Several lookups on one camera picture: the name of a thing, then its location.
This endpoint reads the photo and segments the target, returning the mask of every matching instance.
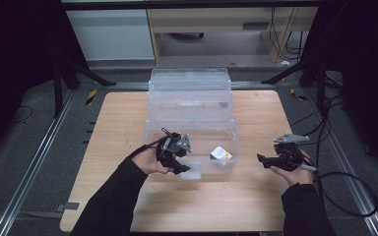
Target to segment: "transparent plastic bin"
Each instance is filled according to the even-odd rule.
[[[182,119],[203,113],[230,114],[231,82],[225,68],[153,69],[148,100],[151,114],[169,113]]]
[[[241,149],[234,119],[227,116],[222,119],[202,119],[192,121],[167,121],[151,116],[146,121],[144,144],[149,144],[164,136],[161,128],[182,136],[189,135],[192,152],[187,152],[176,160],[187,165],[190,169],[180,173],[183,179],[201,179],[203,175],[222,175],[232,171],[241,155]],[[211,159],[211,152],[216,147],[228,151],[232,158],[229,160]]]

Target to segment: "wooden table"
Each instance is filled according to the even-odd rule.
[[[264,169],[259,152],[275,156],[273,139],[290,132],[278,94],[270,90],[233,92],[242,155],[228,175],[184,180],[153,174],[138,199],[134,232],[282,231],[284,179]],[[148,118],[145,92],[111,92],[100,110],[60,228],[70,232],[89,198],[118,164],[142,145]]]

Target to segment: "gray floor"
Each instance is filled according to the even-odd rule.
[[[216,40],[220,38],[225,41],[222,34],[205,34],[204,40],[213,37]],[[254,35],[245,35],[242,38],[238,38],[240,35],[227,35],[226,37],[227,42],[232,40],[246,40],[245,42],[247,42],[257,39]],[[285,81],[279,82],[273,87],[263,86],[260,83],[277,75],[285,67],[281,64],[271,64],[269,58],[266,59],[266,56],[262,54],[262,44],[257,46],[255,43],[240,43],[240,49],[236,50],[231,47],[228,51],[224,50],[228,48],[224,45],[217,46],[217,48],[207,46],[206,48],[211,48],[211,54],[215,56],[206,57],[200,55],[202,50],[198,52],[192,49],[186,51],[188,48],[185,46],[186,44],[183,46],[180,44],[179,49],[178,41],[172,37],[165,41],[165,43],[170,43],[171,47],[169,49],[163,48],[160,67],[227,67],[233,81],[233,89],[273,89],[277,91],[290,124],[314,113],[313,97],[316,89],[314,87],[301,88],[298,85],[297,80],[300,77],[300,72],[291,75]],[[191,41],[190,43],[201,42],[202,40]],[[251,54],[249,54],[249,50],[242,48],[243,45],[256,49],[252,49]],[[235,52],[239,53],[231,57],[231,53],[234,54]],[[197,57],[195,60],[197,62],[204,59],[203,63],[191,64],[192,56]],[[244,59],[249,61],[246,58],[257,58],[258,61],[254,64],[255,66],[243,64]],[[79,75],[82,82],[79,89],[64,89],[64,97],[72,94],[69,109],[54,136],[51,147],[44,155],[42,163],[37,166],[36,176],[31,179],[26,197],[18,199],[21,201],[20,214],[8,228],[8,235],[67,235],[59,229],[61,213],[56,208],[58,205],[66,203],[69,198],[87,148],[87,142],[92,135],[90,131],[94,126],[93,122],[97,119],[104,96],[111,91],[146,89],[151,68],[94,71],[105,79],[119,83],[119,85],[115,88],[102,88],[88,78]],[[293,96],[289,90],[291,88],[295,89],[296,95],[303,95],[307,99],[302,100]],[[86,105],[91,89],[97,89],[97,93],[93,102]],[[337,91],[327,88],[329,97],[334,97],[337,93]],[[39,150],[41,141],[51,126],[51,122],[53,122],[52,82],[31,88],[24,96],[23,105],[28,107],[20,107],[13,119],[14,123],[8,126],[7,132],[0,140],[0,216],[7,209],[7,206],[10,206],[17,188],[19,188],[20,183],[23,183],[23,178],[29,170],[30,164],[34,161],[33,158]],[[295,134],[300,135],[312,130],[317,124],[319,124],[319,118],[317,114],[314,114],[292,125],[291,129]],[[341,104],[333,106],[330,110],[330,125],[330,136],[321,142],[321,148],[318,152],[320,171],[322,173],[352,171],[369,184],[378,198],[378,157],[365,153],[365,143],[348,117],[347,111],[342,110]],[[310,135],[311,143],[317,141],[317,135],[317,133]],[[314,158],[317,156],[315,145],[302,146],[302,148]],[[324,190],[329,196],[342,206],[358,212],[359,206],[364,205],[361,204],[362,199],[364,199],[364,191],[362,191],[363,193],[357,191],[357,194],[353,195],[353,186],[355,184],[350,183],[348,178],[344,177],[324,179]],[[374,230],[378,230],[378,211],[376,217],[359,218],[344,213],[332,204],[327,204],[327,212],[338,235],[378,235],[378,232],[374,232]],[[281,234],[269,232],[268,235]]]

